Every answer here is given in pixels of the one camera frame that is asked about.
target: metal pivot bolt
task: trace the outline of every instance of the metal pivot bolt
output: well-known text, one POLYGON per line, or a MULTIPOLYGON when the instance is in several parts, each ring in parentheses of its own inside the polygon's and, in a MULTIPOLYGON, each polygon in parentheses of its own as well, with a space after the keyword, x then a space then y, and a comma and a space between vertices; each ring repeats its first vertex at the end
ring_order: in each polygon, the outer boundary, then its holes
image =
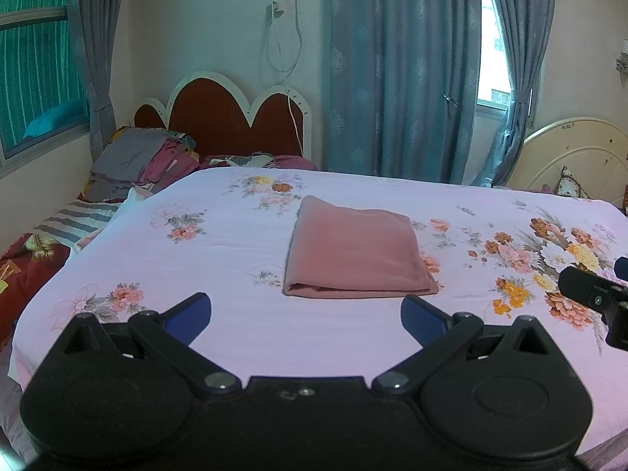
POLYGON ((410 380, 401 372, 388 371, 378 376, 379 385, 386 389, 399 389, 404 387, 410 380))
POLYGON ((214 372, 205 377, 205 384, 213 389, 228 389, 236 384, 236 380, 228 372, 214 372))

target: floral bed sheet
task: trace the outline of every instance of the floral bed sheet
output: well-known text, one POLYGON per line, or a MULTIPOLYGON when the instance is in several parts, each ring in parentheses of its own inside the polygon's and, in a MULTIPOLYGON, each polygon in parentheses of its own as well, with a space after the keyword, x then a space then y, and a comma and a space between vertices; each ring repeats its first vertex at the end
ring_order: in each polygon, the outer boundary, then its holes
POLYGON ((613 263, 628 253, 620 211, 603 201, 296 170, 200 171, 112 221, 21 316, 13 360, 22 387, 75 313, 125 321, 199 291, 212 300, 212 320, 192 347, 244 383, 252 375, 357 375, 370 383, 419 350, 401 326, 400 298, 282 295, 305 195, 407 215, 440 284, 428 300, 442 310, 471 311, 490 324, 539 318, 593 398, 580 451, 628 428, 628 353, 604 342, 598 314, 557 289, 569 265, 617 281, 613 263))

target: hanging cord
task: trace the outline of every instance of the hanging cord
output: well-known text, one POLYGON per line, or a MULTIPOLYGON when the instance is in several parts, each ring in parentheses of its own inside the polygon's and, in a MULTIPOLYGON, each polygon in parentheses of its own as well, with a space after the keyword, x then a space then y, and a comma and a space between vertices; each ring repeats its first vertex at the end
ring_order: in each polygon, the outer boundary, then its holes
MULTIPOLYGON (((271 26, 274 31, 275 40, 277 41, 277 50, 279 51, 279 60, 283 64, 283 52, 281 49, 281 41, 279 40, 279 32, 277 31, 277 24, 275 23, 274 10, 271 3, 271 26)), ((303 52, 303 34, 301 33, 301 24, 299 22, 299 0, 294 0, 294 28, 296 29, 296 35, 299 38, 299 51, 296 54, 296 59, 294 63, 288 69, 281 69, 274 65, 271 61, 269 48, 266 48, 266 60, 268 64, 271 66, 272 70, 284 76, 283 84, 286 87, 286 97, 288 99, 288 111, 290 112, 290 117, 292 118, 292 123, 294 124, 294 133, 296 134, 296 139, 299 142, 299 150, 301 150, 301 155, 303 155, 303 144, 301 143, 301 139, 299 138, 299 128, 296 125, 296 119, 294 118, 294 113, 292 112, 292 105, 290 104, 290 87, 288 86, 288 78, 296 69, 299 60, 301 59, 301 53, 303 52)))

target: headboard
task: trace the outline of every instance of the headboard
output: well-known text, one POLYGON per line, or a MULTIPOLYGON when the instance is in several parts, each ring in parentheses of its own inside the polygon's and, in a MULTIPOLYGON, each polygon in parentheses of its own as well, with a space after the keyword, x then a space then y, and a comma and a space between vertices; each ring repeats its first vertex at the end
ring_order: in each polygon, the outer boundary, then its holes
POLYGON ((200 155, 301 155, 311 158, 312 112, 305 99, 289 89, 288 110, 284 86, 264 90, 250 104, 227 77, 213 72, 194 73, 177 84, 168 104, 146 99, 135 112, 136 127, 162 127, 189 134, 200 155))
POLYGON ((540 190, 548 184, 554 188, 564 166, 591 198, 621 207, 628 184, 628 135, 591 117, 550 124, 526 138, 508 187, 540 190))

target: wall-mounted fixture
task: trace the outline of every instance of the wall-mounted fixture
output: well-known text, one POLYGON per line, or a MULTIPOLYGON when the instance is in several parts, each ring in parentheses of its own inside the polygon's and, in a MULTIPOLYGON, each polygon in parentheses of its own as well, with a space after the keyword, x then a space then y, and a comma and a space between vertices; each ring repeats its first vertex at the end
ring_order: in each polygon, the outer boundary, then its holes
POLYGON ((628 74, 628 40, 624 39, 621 58, 615 58, 615 69, 621 74, 628 74))

